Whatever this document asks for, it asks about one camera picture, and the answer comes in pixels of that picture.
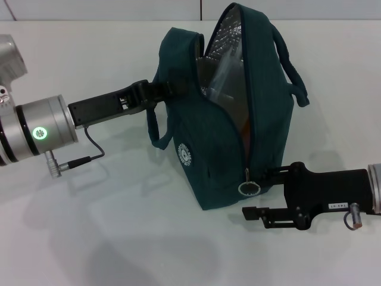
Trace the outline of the dark teal insulated lunch bag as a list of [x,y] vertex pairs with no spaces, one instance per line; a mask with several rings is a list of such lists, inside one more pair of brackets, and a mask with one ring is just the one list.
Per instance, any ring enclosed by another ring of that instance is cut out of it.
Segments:
[[[206,97],[206,63],[216,67],[223,53],[241,48],[241,76],[248,135],[243,136],[227,109]],[[154,83],[171,83],[176,95],[165,101],[167,131],[160,135],[153,109],[146,112],[152,145],[172,142],[195,198],[203,210],[244,199],[239,188],[258,183],[282,163],[292,110],[308,105],[306,87],[289,59],[287,46],[268,17],[230,4],[209,43],[202,34],[171,28],[159,50]]]

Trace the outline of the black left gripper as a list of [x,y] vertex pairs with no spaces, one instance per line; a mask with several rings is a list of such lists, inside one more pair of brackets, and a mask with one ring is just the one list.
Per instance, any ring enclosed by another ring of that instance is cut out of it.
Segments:
[[114,92],[73,102],[68,105],[76,128],[86,127],[120,116],[140,113],[155,103],[185,95],[188,84],[141,80]]

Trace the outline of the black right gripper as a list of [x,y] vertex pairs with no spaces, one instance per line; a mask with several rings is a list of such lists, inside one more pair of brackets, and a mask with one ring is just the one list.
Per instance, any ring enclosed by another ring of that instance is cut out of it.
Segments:
[[316,173],[304,163],[267,169],[259,186],[284,185],[287,208],[243,207],[247,221],[262,220],[266,229],[308,230],[312,220],[330,212],[345,212],[357,204],[359,212],[374,215],[373,193],[365,169]]

